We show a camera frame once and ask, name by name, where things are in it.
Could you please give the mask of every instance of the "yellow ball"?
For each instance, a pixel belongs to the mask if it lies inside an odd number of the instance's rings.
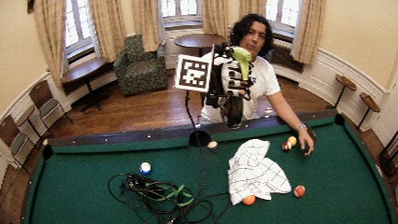
[[[290,142],[291,147],[295,146],[295,144],[297,144],[297,139],[295,139],[295,137],[294,137],[294,136],[289,137],[287,142]]]
[[[254,195],[250,195],[250,196],[247,196],[247,197],[243,199],[243,203],[245,203],[246,205],[251,205],[251,204],[254,204],[254,202],[255,202],[255,196],[254,196]]]

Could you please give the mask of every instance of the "white t-shirt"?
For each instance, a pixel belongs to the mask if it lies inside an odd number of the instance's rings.
[[[251,100],[243,101],[243,118],[242,119],[257,119],[258,115],[255,113],[257,110],[257,98],[259,96],[271,95],[278,92],[279,86],[274,74],[274,68],[269,64],[269,62],[261,58],[255,57],[255,61],[253,63],[253,69],[250,78],[253,81],[253,86],[250,87],[250,97]],[[213,123],[222,122],[219,108],[213,108],[210,105],[205,105],[201,109],[201,117]]]

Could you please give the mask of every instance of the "armchair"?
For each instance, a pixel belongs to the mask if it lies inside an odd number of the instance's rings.
[[[157,51],[144,52],[141,35],[125,39],[113,69],[124,95],[165,89],[168,86],[162,45]]]

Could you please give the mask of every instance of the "beige curtain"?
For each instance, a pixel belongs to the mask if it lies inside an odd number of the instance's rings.
[[[238,16],[242,18],[250,13],[265,16],[266,0],[239,0]]]
[[[202,32],[227,37],[227,6],[226,0],[202,0],[201,17]]]
[[[134,0],[133,16],[137,35],[142,35],[145,51],[154,51],[165,39],[162,27],[161,1]]]
[[[114,62],[124,49],[125,38],[121,2],[120,0],[89,0],[89,7],[102,56],[109,62]]]
[[[323,24],[326,0],[302,0],[297,18],[291,55],[301,63],[313,63],[321,28]]]
[[[65,60],[65,1],[36,0],[34,21],[49,73],[61,87]]]

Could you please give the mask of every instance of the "dark curly hair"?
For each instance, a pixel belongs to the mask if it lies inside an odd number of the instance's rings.
[[[270,50],[273,49],[274,40],[273,40],[271,25],[262,16],[259,16],[257,14],[247,14],[234,24],[233,31],[229,34],[229,40],[230,40],[233,46],[238,46],[239,40],[243,38],[243,36],[247,35],[247,33],[250,31],[250,27],[251,27],[254,21],[258,21],[266,27],[265,28],[266,29],[265,30],[265,43],[263,43],[262,49],[258,53],[258,56],[263,57],[270,52]]]

